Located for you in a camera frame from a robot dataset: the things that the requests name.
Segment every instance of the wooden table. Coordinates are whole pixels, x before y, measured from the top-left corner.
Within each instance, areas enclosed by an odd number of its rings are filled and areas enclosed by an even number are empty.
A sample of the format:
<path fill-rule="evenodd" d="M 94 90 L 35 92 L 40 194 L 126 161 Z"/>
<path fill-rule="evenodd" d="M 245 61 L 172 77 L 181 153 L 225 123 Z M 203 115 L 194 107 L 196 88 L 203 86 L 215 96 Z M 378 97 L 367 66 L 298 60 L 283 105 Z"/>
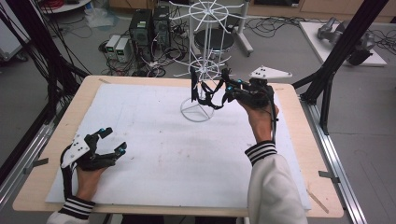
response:
<path fill-rule="evenodd" d="M 46 203 L 45 200 L 59 168 L 60 155 L 74 138 L 78 125 L 89 109 L 98 88 L 103 83 L 189 87 L 191 81 L 176 78 L 86 77 L 40 157 L 40 159 L 49 158 L 49 163 L 37 166 L 29 175 L 13 204 L 15 210 L 56 211 L 62 207 L 62 203 Z M 291 142 L 293 143 L 312 205 L 312 210 L 306 212 L 307 216 L 341 217 L 344 211 L 332 181 L 318 175 L 318 171 L 326 172 L 327 168 L 321 158 L 314 135 L 305 118 L 294 88 L 290 84 L 271 85 L 274 87 L 282 104 L 282 112 L 289 127 Z M 186 216 L 248 216 L 247 209 L 116 204 L 97 204 L 93 212 Z"/>

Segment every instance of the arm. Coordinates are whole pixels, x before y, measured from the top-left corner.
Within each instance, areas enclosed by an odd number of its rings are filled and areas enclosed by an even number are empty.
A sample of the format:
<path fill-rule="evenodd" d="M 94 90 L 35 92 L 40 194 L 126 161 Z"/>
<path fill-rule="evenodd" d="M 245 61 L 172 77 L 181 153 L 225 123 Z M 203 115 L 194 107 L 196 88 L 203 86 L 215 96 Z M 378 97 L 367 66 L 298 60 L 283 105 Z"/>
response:
<path fill-rule="evenodd" d="M 250 223 L 307 223 L 288 163 L 272 142 L 271 110 L 241 106 L 257 142 L 245 151 L 253 166 L 247 194 Z"/>
<path fill-rule="evenodd" d="M 47 224 L 88 224 L 88 217 L 95 206 L 91 199 L 96 193 L 100 176 L 105 169 L 83 171 L 77 167 L 78 192 L 76 196 L 67 198 L 64 207 L 54 212 L 47 220 Z"/>

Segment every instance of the wrist cuff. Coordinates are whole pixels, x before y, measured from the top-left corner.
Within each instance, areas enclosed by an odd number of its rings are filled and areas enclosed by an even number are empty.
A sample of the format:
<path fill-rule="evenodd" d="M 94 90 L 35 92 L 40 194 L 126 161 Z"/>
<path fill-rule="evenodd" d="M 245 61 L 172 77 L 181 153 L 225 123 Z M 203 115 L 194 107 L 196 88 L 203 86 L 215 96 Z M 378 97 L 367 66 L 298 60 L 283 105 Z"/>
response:
<path fill-rule="evenodd" d="M 67 198 L 64 207 L 62 207 L 59 213 L 86 220 L 90 216 L 94 206 L 94 202 L 87 202 L 78 197 L 71 196 Z"/>
<path fill-rule="evenodd" d="M 245 151 L 253 166 L 256 161 L 262 160 L 269 155 L 276 154 L 276 147 L 273 141 L 262 141 Z"/>

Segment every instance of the computer case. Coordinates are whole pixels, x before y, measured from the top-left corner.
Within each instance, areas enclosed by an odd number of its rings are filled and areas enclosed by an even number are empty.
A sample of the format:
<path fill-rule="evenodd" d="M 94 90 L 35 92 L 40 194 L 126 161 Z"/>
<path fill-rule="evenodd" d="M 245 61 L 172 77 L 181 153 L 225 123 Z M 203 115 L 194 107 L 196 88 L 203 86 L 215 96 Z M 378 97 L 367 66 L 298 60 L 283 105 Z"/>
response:
<path fill-rule="evenodd" d="M 152 20 L 152 10 L 145 8 L 137 9 L 129 25 L 129 32 L 137 67 L 139 68 L 144 63 L 152 62 L 152 51 L 156 48 L 155 43 L 153 43 L 154 23 Z"/>
<path fill-rule="evenodd" d="M 169 7 L 157 6 L 154 8 L 154 33 L 157 44 L 165 49 L 171 47 Z"/>

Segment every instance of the gray floor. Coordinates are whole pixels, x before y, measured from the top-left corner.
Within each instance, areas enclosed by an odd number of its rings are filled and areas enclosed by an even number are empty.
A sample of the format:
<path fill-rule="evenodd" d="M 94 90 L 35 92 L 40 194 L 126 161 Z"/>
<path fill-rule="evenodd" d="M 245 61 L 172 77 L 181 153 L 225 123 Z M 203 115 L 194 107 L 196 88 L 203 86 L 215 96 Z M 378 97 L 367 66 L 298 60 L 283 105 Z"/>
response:
<path fill-rule="evenodd" d="M 58 19 L 70 22 L 83 16 L 82 10 L 75 10 L 58 15 Z M 68 26 L 73 33 L 67 33 L 64 39 L 93 74 L 103 74 L 106 60 L 98 46 L 110 35 L 124 33 L 128 26 L 128 19 L 116 19 L 113 27 L 89 29 L 81 21 Z M 372 28 L 387 32 L 395 30 L 396 25 L 375 24 Z M 321 65 L 297 27 L 286 25 L 272 38 L 259 37 L 249 29 L 245 35 L 254 52 L 246 57 L 237 44 L 228 53 L 232 56 L 229 66 L 235 78 L 248 79 L 249 72 L 264 65 L 292 72 L 293 77 L 275 82 L 293 83 L 316 72 Z M 64 53 L 59 39 L 54 41 Z M 329 131 L 368 223 L 396 223 L 396 56 L 385 49 L 375 50 L 388 63 L 387 66 L 342 66 L 337 72 L 333 81 Z M 186 71 L 186 66 L 174 63 L 166 67 L 165 77 Z M 47 102 L 46 85 L 31 61 L 21 63 L 13 60 L 0 67 L 0 164 Z M 305 89 L 302 87 L 297 92 L 302 93 Z M 12 195 L 0 211 L 0 223 L 45 222 L 48 213 L 13 211 L 14 197 Z M 94 215 L 92 223 L 101 223 L 103 218 L 103 215 Z M 167 219 L 168 223 L 179 221 L 179 217 Z M 189 217 L 183 223 L 192 221 L 193 218 Z M 349 220 L 345 215 L 341 218 L 309 218 L 309 222 L 349 223 Z"/>

